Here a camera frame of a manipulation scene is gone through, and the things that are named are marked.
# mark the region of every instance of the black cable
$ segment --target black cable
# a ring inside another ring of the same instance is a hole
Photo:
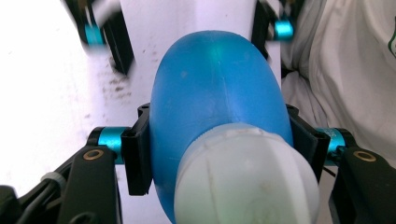
[[[329,175],[332,175],[333,177],[336,176],[335,172],[331,171],[329,168],[323,166],[323,170],[326,171]]]
[[[56,183],[51,181],[47,187],[26,207],[16,224],[28,223],[37,207],[40,206],[46,199],[48,199],[48,197],[56,188]]]

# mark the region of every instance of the teal anodized spacer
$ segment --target teal anodized spacer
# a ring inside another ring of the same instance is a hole
[[[289,21],[275,21],[275,40],[290,40],[293,35],[293,26]]]
[[[344,136],[335,128],[317,128],[318,132],[326,133],[330,137],[329,149],[327,151],[327,160],[325,164],[333,165],[332,161],[339,160],[344,153],[343,147],[346,146]]]
[[[116,164],[124,164],[121,156],[121,135],[126,127],[105,127],[100,133],[98,145],[107,146],[117,154]]]
[[[104,45],[102,34],[97,25],[90,26],[85,25],[85,36],[87,36],[87,42],[89,45]]]
[[[317,131],[326,133],[331,138],[328,153],[335,152],[337,147],[344,147],[346,145],[344,136],[335,128],[317,128]]]

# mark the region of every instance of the dark stain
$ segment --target dark stain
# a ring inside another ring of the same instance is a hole
[[[122,91],[123,90],[123,87],[117,87],[116,88],[116,91]]]
[[[110,84],[110,85],[117,85],[119,83],[120,83],[120,81],[116,80],[115,78],[108,82],[108,84]]]
[[[127,93],[124,93],[124,94],[119,94],[118,96],[117,96],[117,99],[119,99],[119,100],[121,100],[121,99],[123,99],[124,97],[128,97],[128,96],[131,96],[132,94],[130,93],[130,92],[127,92]]]

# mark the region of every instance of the white cap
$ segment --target white cap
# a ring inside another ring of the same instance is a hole
[[[303,156],[244,123],[204,133],[178,168],[178,224],[314,223],[318,206],[318,182]]]

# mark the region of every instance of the blue bottle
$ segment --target blue bottle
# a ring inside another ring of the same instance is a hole
[[[222,31],[180,38],[161,61],[149,117],[154,183],[173,223],[177,168],[185,150],[206,131],[238,122],[276,133],[292,145],[274,74],[249,41]]]

